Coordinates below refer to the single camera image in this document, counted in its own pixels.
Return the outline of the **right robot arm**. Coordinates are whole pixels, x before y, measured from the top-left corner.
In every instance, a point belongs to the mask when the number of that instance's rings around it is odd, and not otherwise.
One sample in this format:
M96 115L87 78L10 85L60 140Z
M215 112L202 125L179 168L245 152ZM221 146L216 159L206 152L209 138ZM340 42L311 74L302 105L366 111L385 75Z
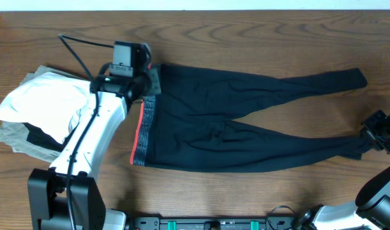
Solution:
M381 110L362 122L361 135L371 147L390 154L390 115ZM318 205L295 219L292 229L390 229L390 166L368 181L356 200Z

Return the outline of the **beige folded garment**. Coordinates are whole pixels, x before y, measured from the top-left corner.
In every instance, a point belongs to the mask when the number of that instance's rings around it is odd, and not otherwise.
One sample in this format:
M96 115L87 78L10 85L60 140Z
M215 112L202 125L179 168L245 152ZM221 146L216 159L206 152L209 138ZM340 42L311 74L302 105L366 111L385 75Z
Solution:
M27 73L26 77L21 81L20 86L47 72L57 73L65 77L82 80L81 77L78 77L76 75L41 65L34 73ZM37 146L28 142L28 134L28 128L26 128L25 125L23 125L22 123L12 123L6 121L3 121L1 123L0 142L11 146L13 152L25 153L30 157L34 157L46 162L54 161L61 154L60 151L43 148L41 146Z

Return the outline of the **black leggings with red waistband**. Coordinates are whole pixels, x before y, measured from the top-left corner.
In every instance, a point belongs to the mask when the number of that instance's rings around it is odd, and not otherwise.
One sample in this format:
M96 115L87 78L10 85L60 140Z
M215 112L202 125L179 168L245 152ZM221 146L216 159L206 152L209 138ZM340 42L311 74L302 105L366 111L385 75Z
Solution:
M361 89L357 68L276 79L158 64L161 93L145 96L130 163L202 173L264 173L337 155L359 160L366 137L304 138L240 122L256 111L309 96Z

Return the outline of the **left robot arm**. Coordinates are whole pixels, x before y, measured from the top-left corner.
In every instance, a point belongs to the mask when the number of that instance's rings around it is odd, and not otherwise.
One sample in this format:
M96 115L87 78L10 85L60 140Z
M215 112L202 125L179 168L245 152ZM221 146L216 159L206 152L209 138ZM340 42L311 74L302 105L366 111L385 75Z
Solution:
M49 169L27 181L33 229L133 229L125 212L108 209L96 184L101 163L134 101L159 93L146 43L116 41L112 62L91 77L86 110Z

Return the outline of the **black folded garment in pile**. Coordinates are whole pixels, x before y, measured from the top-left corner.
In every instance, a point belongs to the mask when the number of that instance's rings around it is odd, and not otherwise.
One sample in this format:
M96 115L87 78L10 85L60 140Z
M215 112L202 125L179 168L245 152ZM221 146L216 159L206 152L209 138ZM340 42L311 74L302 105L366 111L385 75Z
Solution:
M42 129L33 126L29 123L23 123L23 125L29 130L26 139L27 142L30 142L31 144L34 144L42 148L46 148L48 150L53 150L58 152L62 152L62 150L64 150L64 147L68 144L69 140L71 139L74 133L74 131L72 131L69 134L69 136L64 139L64 142L60 144L53 137L44 133Z

